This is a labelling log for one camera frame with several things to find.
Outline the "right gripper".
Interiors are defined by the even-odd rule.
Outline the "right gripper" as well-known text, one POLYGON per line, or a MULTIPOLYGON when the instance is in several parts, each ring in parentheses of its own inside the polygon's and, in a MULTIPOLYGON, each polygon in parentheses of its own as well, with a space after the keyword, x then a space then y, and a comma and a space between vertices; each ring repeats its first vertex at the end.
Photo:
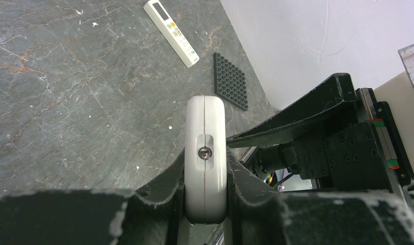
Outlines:
POLYGON ((321 190, 414 192, 414 173, 387 102, 351 75, 334 73, 243 133, 230 148, 256 146, 254 173, 281 189, 291 177, 321 190))

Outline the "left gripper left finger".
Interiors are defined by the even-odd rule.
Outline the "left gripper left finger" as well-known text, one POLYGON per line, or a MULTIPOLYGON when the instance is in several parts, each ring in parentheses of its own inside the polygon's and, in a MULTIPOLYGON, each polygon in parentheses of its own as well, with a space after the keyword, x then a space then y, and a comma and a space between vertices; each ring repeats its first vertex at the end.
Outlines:
POLYGON ((0 198, 0 244, 184 244, 184 155, 133 189, 25 190, 0 198))

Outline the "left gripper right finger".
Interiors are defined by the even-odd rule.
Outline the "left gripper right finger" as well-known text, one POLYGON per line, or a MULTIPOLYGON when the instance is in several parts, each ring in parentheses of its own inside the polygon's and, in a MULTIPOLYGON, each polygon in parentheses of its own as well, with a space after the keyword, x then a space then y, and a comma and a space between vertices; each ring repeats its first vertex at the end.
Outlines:
POLYGON ((414 213, 384 191, 279 192, 227 151, 226 244, 414 244, 414 213))

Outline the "white grey remote control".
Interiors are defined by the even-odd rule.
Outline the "white grey remote control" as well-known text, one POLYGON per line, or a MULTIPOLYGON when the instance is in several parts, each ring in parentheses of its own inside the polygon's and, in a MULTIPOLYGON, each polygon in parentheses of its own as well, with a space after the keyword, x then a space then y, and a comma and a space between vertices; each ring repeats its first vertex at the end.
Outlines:
POLYGON ((220 224, 227 213, 225 110, 216 96, 187 104, 185 125, 185 215, 192 224, 220 224))

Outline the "long white remote control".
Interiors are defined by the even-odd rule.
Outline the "long white remote control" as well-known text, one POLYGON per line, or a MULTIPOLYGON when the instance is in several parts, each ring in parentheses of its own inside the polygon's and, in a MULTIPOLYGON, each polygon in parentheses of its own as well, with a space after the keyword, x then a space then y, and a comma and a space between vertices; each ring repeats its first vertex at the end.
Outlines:
POLYGON ((160 1, 148 1, 143 9, 187 68, 199 61, 198 54, 160 1))

